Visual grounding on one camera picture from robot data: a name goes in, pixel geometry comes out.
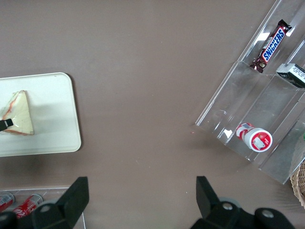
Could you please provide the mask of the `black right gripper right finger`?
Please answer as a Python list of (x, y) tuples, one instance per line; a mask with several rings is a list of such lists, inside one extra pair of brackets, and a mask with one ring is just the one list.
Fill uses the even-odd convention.
[(221, 201), (207, 177), (196, 177), (196, 201), (202, 217), (193, 229), (293, 229), (278, 210), (258, 208), (250, 214), (231, 201)]

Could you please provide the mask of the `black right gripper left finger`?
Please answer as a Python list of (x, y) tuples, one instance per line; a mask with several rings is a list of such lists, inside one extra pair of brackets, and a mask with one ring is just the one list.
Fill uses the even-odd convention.
[(79, 177), (56, 201), (37, 207), (20, 219), (9, 211), (0, 214), (2, 229), (72, 229), (89, 203), (87, 177)]

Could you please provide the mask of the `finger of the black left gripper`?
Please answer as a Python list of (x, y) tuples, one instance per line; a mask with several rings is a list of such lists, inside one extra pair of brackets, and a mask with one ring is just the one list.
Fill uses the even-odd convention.
[(13, 122), (11, 119), (0, 120), (0, 131), (8, 129), (8, 127), (10, 126), (13, 126)]

